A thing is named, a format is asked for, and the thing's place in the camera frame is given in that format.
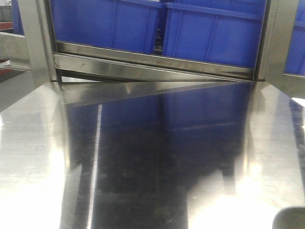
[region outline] polished metal sheet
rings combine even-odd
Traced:
[[[304,151],[268,83],[47,83],[0,113],[0,228],[271,228]]]

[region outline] blue bin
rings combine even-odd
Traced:
[[[164,4],[149,0],[52,0],[51,8],[58,40],[152,53]]]
[[[23,27],[17,0],[11,0],[11,12],[13,20],[14,33],[23,35]]]
[[[295,23],[285,71],[305,75],[305,21]]]
[[[296,21],[305,21],[305,0],[299,1],[299,6],[296,12]]]
[[[266,0],[175,0],[175,2],[254,14],[263,14],[266,5]]]
[[[254,67],[259,15],[168,3],[163,55]]]

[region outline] metal bar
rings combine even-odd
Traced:
[[[30,60],[27,43],[22,35],[0,32],[0,54],[3,59]]]
[[[268,0],[254,80],[282,84],[299,0]]]
[[[93,74],[101,78],[110,77],[138,81],[247,81],[72,54],[55,53],[54,59],[58,69]]]
[[[26,72],[31,71],[30,63],[26,63],[26,62],[5,61],[0,63],[0,68],[26,71]]]
[[[52,56],[56,50],[55,36],[48,0],[19,0],[18,4],[35,86],[57,80]]]
[[[58,52],[251,80],[253,69],[57,42]]]

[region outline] stainless steel surface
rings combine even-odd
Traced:
[[[269,0],[255,79],[281,88],[299,0]]]
[[[31,73],[11,71],[5,73],[5,75],[6,74],[8,74],[10,78],[5,79],[4,81],[2,81],[3,75],[0,75],[0,112],[4,111],[35,89]]]
[[[47,83],[0,113],[0,227],[271,228],[305,206],[302,113],[265,82]]]
[[[29,50],[30,62],[36,87],[57,80],[53,51],[51,12],[48,0],[18,1],[23,30]]]
[[[11,6],[0,6],[0,21],[12,21]]]
[[[59,52],[251,80],[253,69],[57,42]]]
[[[18,71],[31,72],[32,68],[30,63],[27,61],[15,60],[15,61],[5,61],[0,63],[0,68],[12,69]]]
[[[281,91],[290,97],[305,99],[305,77],[303,75],[284,74]]]
[[[96,77],[139,81],[245,81],[224,76],[189,73],[179,70],[102,60],[72,54],[54,54],[57,69],[94,74]]]
[[[29,61],[29,52],[25,37],[22,35],[0,32],[0,57]]]

